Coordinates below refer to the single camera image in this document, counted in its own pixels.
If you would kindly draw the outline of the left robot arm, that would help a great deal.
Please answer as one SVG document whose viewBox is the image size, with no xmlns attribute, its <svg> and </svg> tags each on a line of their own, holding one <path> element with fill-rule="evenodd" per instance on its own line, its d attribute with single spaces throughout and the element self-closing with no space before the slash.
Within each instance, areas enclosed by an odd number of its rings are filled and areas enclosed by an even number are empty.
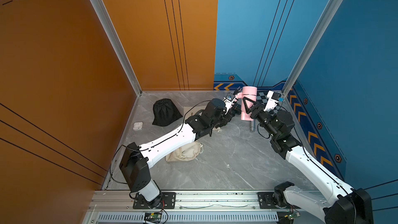
<svg viewBox="0 0 398 224">
<path fill-rule="evenodd" d="M 206 108 L 188 117 L 175 130 L 142 145 L 130 143 L 123 153 L 119 169 L 131 193 L 138 192 L 150 208 L 162 207 L 162 191 L 151 178 L 150 169 L 176 149 L 204 136 L 211 136 L 214 128 L 227 125 L 240 113 L 237 94 L 207 101 Z"/>
</svg>

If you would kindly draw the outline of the black drawstring pouch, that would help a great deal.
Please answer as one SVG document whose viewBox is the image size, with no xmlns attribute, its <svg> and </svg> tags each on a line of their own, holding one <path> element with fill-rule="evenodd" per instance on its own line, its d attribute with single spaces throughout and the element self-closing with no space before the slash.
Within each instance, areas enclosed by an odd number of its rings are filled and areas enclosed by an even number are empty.
<svg viewBox="0 0 398 224">
<path fill-rule="evenodd" d="M 166 127 L 182 118 L 182 114 L 171 99 L 157 100 L 153 105 L 153 125 Z"/>
</svg>

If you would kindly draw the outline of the pink hair dryer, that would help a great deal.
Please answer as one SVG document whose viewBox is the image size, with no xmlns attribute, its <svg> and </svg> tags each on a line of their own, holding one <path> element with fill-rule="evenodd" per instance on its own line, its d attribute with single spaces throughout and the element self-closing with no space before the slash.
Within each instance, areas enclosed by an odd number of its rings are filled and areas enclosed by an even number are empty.
<svg viewBox="0 0 398 224">
<path fill-rule="evenodd" d="M 241 114 L 240 119 L 243 121 L 252 121 L 251 108 L 257 102 L 257 87 L 245 86 L 238 94 L 238 99 L 241 99 Z"/>
</svg>

